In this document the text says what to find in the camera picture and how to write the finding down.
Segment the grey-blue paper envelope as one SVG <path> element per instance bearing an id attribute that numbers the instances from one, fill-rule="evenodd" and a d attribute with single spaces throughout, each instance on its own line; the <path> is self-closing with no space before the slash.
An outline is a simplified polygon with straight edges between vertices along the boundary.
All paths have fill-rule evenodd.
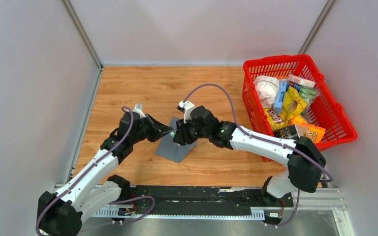
<path id="1" fill-rule="evenodd" d="M 173 131 L 176 133 L 177 125 L 176 121 L 179 118 L 173 117 L 169 123 L 169 126 L 173 128 Z M 155 151 L 155 155 L 166 158 L 176 163 L 180 163 L 183 159 L 190 153 L 192 149 L 195 148 L 197 141 L 190 145 L 180 146 L 177 143 L 174 143 L 173 138 L 170 134 L 164 136 L 160 140 L 160 144 Z"/>

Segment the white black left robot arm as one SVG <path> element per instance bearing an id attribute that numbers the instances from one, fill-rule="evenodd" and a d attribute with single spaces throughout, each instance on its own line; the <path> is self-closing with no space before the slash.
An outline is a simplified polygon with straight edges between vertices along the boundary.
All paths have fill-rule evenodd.
<path id="1" fill-rule="evenodd" d="M 83 224 L 105 205 L 125 204 L 131 191 L 111 176 L 101 187 L 96 185 L 133 152 L 136 143 L 156 142 L 173 128 L 149 114 L 124 107 L 119 125 L 101 144 L 91 161 L 56 192 L 44 192 L 38 200 L 35 230 L 39 236 L 76 236 Z"/>

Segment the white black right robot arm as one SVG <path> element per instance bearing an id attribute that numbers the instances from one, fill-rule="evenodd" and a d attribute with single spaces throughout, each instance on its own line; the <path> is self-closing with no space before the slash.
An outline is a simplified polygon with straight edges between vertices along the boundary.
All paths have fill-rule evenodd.
<path id="1" fill-rule="evenodd" d="M 287 168 L 263 184 L 261 199 L 266 205 L 275 205 L 295 190 L 316 191 L 326 160 L 309 138 L 281 139 L 257 133 L 234 122 L 220 121 L 204 106 L 195 107 L 190 102 L 180 103 L 177 109 L 183 118 L 176 122 L 174 143 L 186 146 L 207 139 L 218 148 L 254 153 Z"/>

